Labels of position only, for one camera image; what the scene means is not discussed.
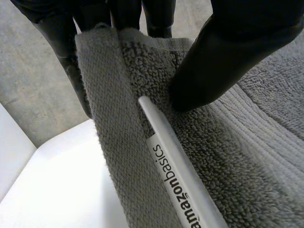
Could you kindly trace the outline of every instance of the gray floor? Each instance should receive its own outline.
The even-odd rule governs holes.
[[[195,38],[211,14],[209,0],[177,0],[173,37]],[[87,116],[42,35],[8,0],[0,15],[0,103],[38,147]]]

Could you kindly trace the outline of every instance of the black glove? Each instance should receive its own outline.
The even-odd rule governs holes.
[[[213,15],[170,86],[173,107],[178,111],[213,102],[303,29],[303,0],[211,2]]]

